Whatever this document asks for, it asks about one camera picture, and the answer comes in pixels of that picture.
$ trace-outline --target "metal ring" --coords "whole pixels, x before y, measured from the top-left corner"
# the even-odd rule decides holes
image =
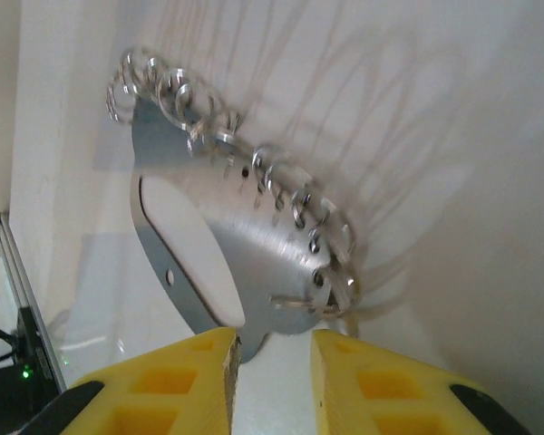
[[[193,125],[189,126],[188,129],[188,151],[192,157],[201,157],[205,155],[213,155],[217,149],[216,142],[211,137],[211,120],[209,116],[201,118],[199,121],[195,122]],[[195,143],[201,142],[204,145],[204,149],[196,151]]]
[[[107,106],[107,111],[109,111],[109,114],[111,115],[112,120],[117,121],[121,124],[131,124],[132,116],[125,117],[123,116],[123,113],[128,113],[128,112],[132,113],[133,109],[135,108],[136,96],[131,94],[131,97],[133,98],[132,106],[127,107],[122,104],[119,104],[117,100],[115,99],[115,87],[118,84],[120,84],[120,82],[121,82],[121,74],[119,71],[115,71],[115,73],[111,77],[111,81],[109,82],[109,85],[107,86],[107,98],[106,98],[105,104]],[[126,88],[124,85],[122,85],[122,88],[124,93],[130,95],[128,88]]]
[[[272,192],[272,195],[274,196],[274,207],[278,211],[282,211],[284,209],[285,204],[284,199],[282,198],[284,190],[280,188],[277,193],[274,192],[274,180],[272,179],[272,172],[276,165],[286,165],[287,163],[288,160],[284,158],[275,161],[266,169],[266,172],[264,172],[264,176],[258,180],[258,189],[264,188]]]
[[[214,138],[229,145],[238,145],[236,130],[241,124],[240,115],[238,112],[230,111],[228,109],[225,109],[223,114],[226,116],[226,127],[215,127],[213,130]]]
[[[321,276],[322,284],[330,285],[330,292],[335,303],[327,306],[335,306],[337,308],[336,315],[347,313],[358,303],[360,295],[358,284],[355,274],[348,273],[349,267],[350,265],[336,262],[329,266],[319,267],[312,274],[313,282],[317,276]]]
[[[287,156],[287,153],[282,149],[280,148],[279,146],[273,144],[273,143],[265,143],[265,144],[262,144],[260,145],[259,147],[257,147],[255,150],[254,150],[254,153],[252,154],[252,168],[254,169],[261,169],[261,166],[262,166],[262,154],[264,152],[275,152],[275,153],[278,153],[280,154],[281,156],[283,155],[283,159],[287,159],[288,156]]]
[[[147,48],[131,48],[123,53],[119,63],[121,82],[142,98],[154,99],[155,87],[169,66]]]
[[[179,129],[187,131],[187,126],[183,120],[180,120],[179,118],[172,115],[172,109],[168,105],[170,104],[164,96],[172,92],[171,87],[173,86],[173,80],[177,82],[177,90],[174,94],[174,101],[177,98],[177,92],[180,92],[180,89],[185,86],[188,83],[189,80],[189,74],[186,70],[182,70],[180,68],[174,68],[169,71],[166,71],[160,78],[160,80],[157,83],[156,87],[156,98],[157,103],[160,106],[161,111],[163,112],[163,115],[176,127]]]
[[[292,216],[296,228],[304,229],[306,220],[304,217],[306,204],[310,202],[310,194],[306,191],[306,187],[300,188],[292,195],[290,199],[290,207],[292,208]]]
[[[320,231],[318,230],[318,227],[312,228],[308,233],[308,236],[310,237],[310,243],[308,244],[310,252],[318,254],[320,251]]]
[[[342,255],[341,256],[337,255],[337,256],[339,257],[339,260],[341,262],[346,262],[348,261],[347,258],[350,258],[350,255],[352,255],[355,251],[355,239],[356,239],[355,232],[353,230],[353,227],[349,223],[345,213],[343,213],[341,210],[336,208],[335,205],[332,203],[330,203],[332,207],[328,207],[326,204],[327,202],[328,201],[325,200],[325,198],[321,200],[321,205],[326,210],[326,216],[327,216],[327,219],[324,219],[321,223],[324,224],[328,220],[328,218],[332,217],[331,223],[327,225],[330,226],[331,229],[338,231],[340,237],[342,237],[345,240],[347,244],[347,247],[345,248],[345,251],[344,251],[345,256],[342,256]]]
[[[175,110],[180,120],[182,120],[184,123],[188,125],[193,124],[193,120],[190,120],[185,113],[185,108],[189,106],[192,92],[205,92],[208,99],[209,108],[207,116],[211,116],[215,120],[218,115],[226,113],[226,105],[214,88],[207,85],[200,79],[190,78],[188,82],[180,86],[175,95]],[[184,96],[188,97],[186,101],[183,101]]]

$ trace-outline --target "hole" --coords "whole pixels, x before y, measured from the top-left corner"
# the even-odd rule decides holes
[[[167,270],[165,281],[167,281],[168,285],[173,285],[175,283],[175,276],[173,276],[173,271],[171,269]]]
[[[214,347],[214,342],[206,340],[204,342],[194,343],[191,349],[194,351],[209,351]]]
[[[357,380],[366,399],[420,399],[423,396],[415,382],[401,372],[360,371]]]
[[[375,415],[382,435],[451,435],[437,415]]]
[[[328,295],[328,300],[326,301],[327,305],[338,305],[336,302],[335,293],[330,292],[330,295]]]
[[[322,287],[325,285],[325,279],[323,278],[322,274],[320,272],[314,272],[312,274],[312,282],[315,283],[317,287]]]
[[[177,410],[141,404],[137,407],[120,407],[99,435],[167,435],[178,418]]]
[[[336,342],[336,349],[340,353],[358,353],[359,350],[346,342]]]
[[[155,369],[140,377],[131,392],[187,394],[198,372],[191,369]]]
[[[158,177],[143,179],[141,196],[145,214],[195,283],[209,310],[222,325],[243,326],[246,317],[228,263],[188,197]],[[165,280],[173,285],[168,273]]]

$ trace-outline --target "silver metal plate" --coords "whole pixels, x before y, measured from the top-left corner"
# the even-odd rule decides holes
[[[317,323],[318,316],[307,310],[275,308],[270,296],[310,299],[315,291],[311,276],[330,264],[331,255],[322,239],[318,252],[311,252],[312,223],[298,229],[290,207],[278,211],[273,196],[258,192],[251,161],[237,155],[232,164],[224,154],[193,157],[188,137],[156,104],[138,99],[132,121],[133,223],[165,292],[189,327],[196,334],[216,327],[219,320],[146,216],[142,180],[166,179],[189,198],[218,241],[234,278],[246,318],[238,334],[243,361],[249,361],[267,334],[299,334]],[[202,266],[209,273],[209,264]]]

